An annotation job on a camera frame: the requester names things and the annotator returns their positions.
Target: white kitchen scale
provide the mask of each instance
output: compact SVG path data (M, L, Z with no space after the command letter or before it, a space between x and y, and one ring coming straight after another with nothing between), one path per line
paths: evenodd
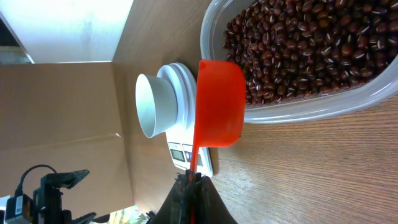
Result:
M175 97L177 100L177 118L174 124L171 124L171 127L167 128L165 132L174 166L186 170L190 168L190 162L192 158L197 84L190 70L181 63L171 63L169 65L162 66L157 73L157 77L167 80L172 85L173 91L175 93ZM139 83L139 79L140 77L137 79L136 85L136 103L140 101L140 103L137 103L137 111L139 111L138 106L141 105L141 114L139 114L140 118L140 116L146 116L146 113L150 113L152 112L152 110L146 111L142 109L146 107L142 105L148 104L146 102L143 102L146 101L146 99L142 99L147 98L147 95L137 94L137 91L140 91L140 93L142 93L145 90L141 89L147 88L142 86L141 83L144 82ZM156 90L152 88L152 95L158 95L158 101L156 103L158 103L159 106L156 109L162 108L162 111L156 111L156 116L163 118L164 116L167 116L167 110L170 110L170 114L175 113L175 108L174 106L164 105L164 102L167 101L167 99L169 99L170 97L164 97L164 100L162 99L162 101L159 100L159 98L161 98L161 96L163 95L159 96L159 92L156 91L161 91L162 93L165 92L165 90L159 90L160 88L162 87L156 87ZM155 121L155 126L160 124L161 122L162 119L158 119L158 121ZM207 147L199 148L197 172L200 172L208 177L213 176L213 167L211 165L210 153Z

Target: kitchen scale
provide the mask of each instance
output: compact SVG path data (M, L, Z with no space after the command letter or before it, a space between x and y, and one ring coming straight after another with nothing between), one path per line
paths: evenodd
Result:
M165 132L174 166L179 169L187 170L190 168L192 158L197 93L196 81L190 70L181 63L171 63L169 65L162 66L157 73L157 77L159 79L155 78L154 80L151 76L146 77L147 78L138 77L136 85L136 104L141 128L144 130L144 127L148 126L147 123L145 123L147 122L146 118L151 116L150 113L153 114L153 111L156 112L156 115L152 116L157 117L154 122L155 126L160 126L160 123L166 119L165 117L170 119L169 115L175 113L176 108L174 106L175 102L177 102L177 118L175 119L175 122L172 122L170 127L165 130ZM147 83L146 80L150 80L149 87L144 86L144 84ZM172 91L171 89L169 92L163 90L165 84L160 83L160 80L162 80L162 82L166 80L171 84L176 101L173 99L172 103L165 105L167 103L166 101L170 100L174 95L173 93L170 93L170 91ZM157 105L157 107L155 106L155 108L151 106L153 101L156 101L155 105ZM146 134L148 138L151 138L154 135L149 134L148 136ZM207 147L199 148L197 172L208 177L213 176L213 167L211 165L210 153Z

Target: red measuring cup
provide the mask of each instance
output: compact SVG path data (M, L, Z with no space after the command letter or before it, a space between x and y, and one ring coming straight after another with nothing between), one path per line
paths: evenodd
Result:
M246 86L239 66L200 61L191 170L196 172L199 147L228 147L238 141L245 102Z

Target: scale platform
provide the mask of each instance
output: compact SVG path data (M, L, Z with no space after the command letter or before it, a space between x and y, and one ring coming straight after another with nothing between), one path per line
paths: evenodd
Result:
M192 158L193 128L195 125L195 105L197 84L190 70L181 63L164 65L157 73L173 86L177 98L177 119L166 130L172 162L177 168L190 168ZM207 147L199 148L197 172L208 177L213 176L210 153Z

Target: adzuki bean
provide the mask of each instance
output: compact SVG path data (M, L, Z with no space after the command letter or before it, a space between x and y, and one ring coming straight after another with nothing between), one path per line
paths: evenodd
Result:
M255 0L224 32L246 103L329 94L373 80L398 54L398 0Z

